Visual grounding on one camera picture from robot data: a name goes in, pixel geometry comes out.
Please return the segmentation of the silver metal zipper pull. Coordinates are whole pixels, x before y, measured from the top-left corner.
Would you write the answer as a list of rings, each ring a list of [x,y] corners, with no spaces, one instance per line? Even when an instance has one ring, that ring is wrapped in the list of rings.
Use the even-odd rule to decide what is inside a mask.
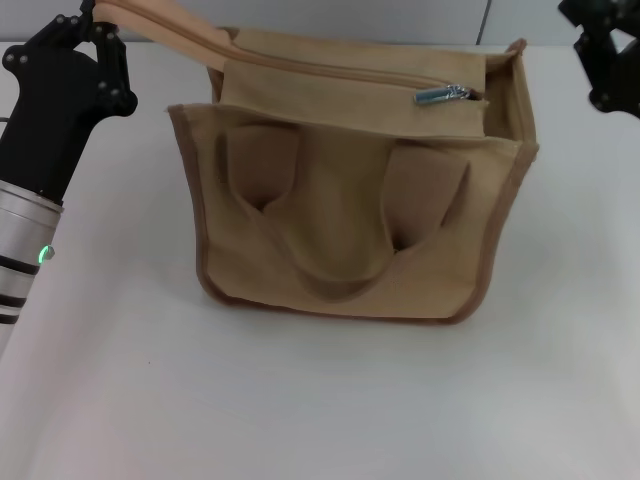
[[[479,99],[478,94],[471,88],[451,84],[437,88],[430,88],[417,91],[414,95],[414,103],[418,106],[446,103],[458,100]]]

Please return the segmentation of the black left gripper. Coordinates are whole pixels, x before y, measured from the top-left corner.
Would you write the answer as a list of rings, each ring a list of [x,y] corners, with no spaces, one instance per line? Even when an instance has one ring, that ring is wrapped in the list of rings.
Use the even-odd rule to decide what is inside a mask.
[[[58,205],[96,125],[138,105],[118,27],[93,25],[95,4],[82,0],[80,14],[57,15],[4,53],[19,97],[0,137],[0,180]],[[74,50],[90,40],[96,59]]]

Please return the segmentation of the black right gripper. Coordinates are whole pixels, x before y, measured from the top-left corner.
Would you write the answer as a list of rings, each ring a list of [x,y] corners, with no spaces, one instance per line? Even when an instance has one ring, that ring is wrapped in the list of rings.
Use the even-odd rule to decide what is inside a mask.
[[[558,10],[574,26],[640,23],[640,0],[561,0]],[[603,113],[623,111],[640,118],[640,49],[617,56],[609,31],[584,31],[574,50],[591,85],[590,103]]]

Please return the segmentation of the khaki canvas food bag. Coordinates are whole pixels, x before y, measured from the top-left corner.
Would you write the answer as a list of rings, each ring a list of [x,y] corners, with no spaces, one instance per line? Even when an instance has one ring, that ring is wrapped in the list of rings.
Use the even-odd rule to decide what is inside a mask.
[[[216,28],[174,0],[94,15],[208,69],[212,101],[168,113],[211,296],[440,324],[479,307],[539,147],[524,40],[479,54]],[[451,84],[479,99],[414,103]]]

